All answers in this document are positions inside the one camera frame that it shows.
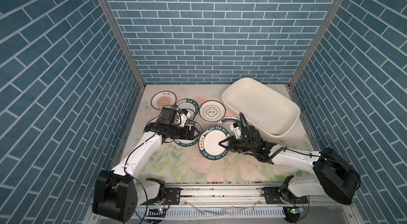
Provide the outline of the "green red ring plate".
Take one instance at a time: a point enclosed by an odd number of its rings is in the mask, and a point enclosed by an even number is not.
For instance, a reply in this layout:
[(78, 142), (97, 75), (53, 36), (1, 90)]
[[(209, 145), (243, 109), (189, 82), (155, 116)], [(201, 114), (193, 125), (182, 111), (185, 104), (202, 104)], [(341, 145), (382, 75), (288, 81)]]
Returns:
[(227, 130), (233, 131), (234, 129), (234, 124), (237, 123), (237, 125), (240, 127), (241, 126), (241, 121), (237, 118), (234, 117), (225, 117), (221, 119), (217, 125), (221, 126)]

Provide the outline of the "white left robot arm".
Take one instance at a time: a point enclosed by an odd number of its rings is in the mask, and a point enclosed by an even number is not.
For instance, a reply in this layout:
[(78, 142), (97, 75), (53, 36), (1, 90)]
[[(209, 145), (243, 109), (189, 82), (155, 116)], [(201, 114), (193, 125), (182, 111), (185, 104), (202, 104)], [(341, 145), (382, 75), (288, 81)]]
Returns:
[(200, 137), (195, 126), (150, 123), (138, 145), (110, 171), (101, 171), (95, 181), (92, 212), (122, 223), (127, 222), (141, 204), (162, 203), (165, 181), (149, 178), (139, 188), (141, 170), (167, 138), (194, 141)]

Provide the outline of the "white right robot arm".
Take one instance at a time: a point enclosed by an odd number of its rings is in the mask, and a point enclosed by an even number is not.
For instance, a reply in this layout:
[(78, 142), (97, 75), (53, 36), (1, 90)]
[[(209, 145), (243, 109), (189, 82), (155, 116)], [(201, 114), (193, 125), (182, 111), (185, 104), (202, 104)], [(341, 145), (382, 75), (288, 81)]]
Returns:
[(233, 153), (253, 156), (259, 162), (284, 165), (306, 171), (312, 178), (287, 176), (279, 188), (280, 198), (293, 203), (306, 196), (328, 196), (343, 205), (350, 205), (361, 186), (359, 173), (336, 151), (301, 151), (263, 140), (254, 126), (234, 128), (234, 136), (219, 142)]

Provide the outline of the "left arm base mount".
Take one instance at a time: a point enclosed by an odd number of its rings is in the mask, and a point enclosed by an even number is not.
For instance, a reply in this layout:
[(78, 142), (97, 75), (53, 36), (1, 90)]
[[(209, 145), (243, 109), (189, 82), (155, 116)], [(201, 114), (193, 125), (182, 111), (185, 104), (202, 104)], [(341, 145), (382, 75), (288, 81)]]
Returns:
[(179, 205), (181, 188), (168, 188), (165, 181), (150, 177), (137, 193), (138, 205), (158, 205), (164, 204), (164, 201), (165, 204)]

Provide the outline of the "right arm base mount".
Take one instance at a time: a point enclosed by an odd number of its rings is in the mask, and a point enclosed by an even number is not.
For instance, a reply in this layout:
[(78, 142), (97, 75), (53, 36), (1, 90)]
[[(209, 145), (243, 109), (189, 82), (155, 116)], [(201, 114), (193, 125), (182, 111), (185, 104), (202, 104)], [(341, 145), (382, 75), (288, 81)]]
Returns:
[(278, 187), (264, 187), (260, 190), (261, 195), (265, 198), (266, 204), (295, 204), (309, 203), (307, 196), (297, 197), (288, 189), (288, 183), (293, 175), (286, 177), (282, 185)]

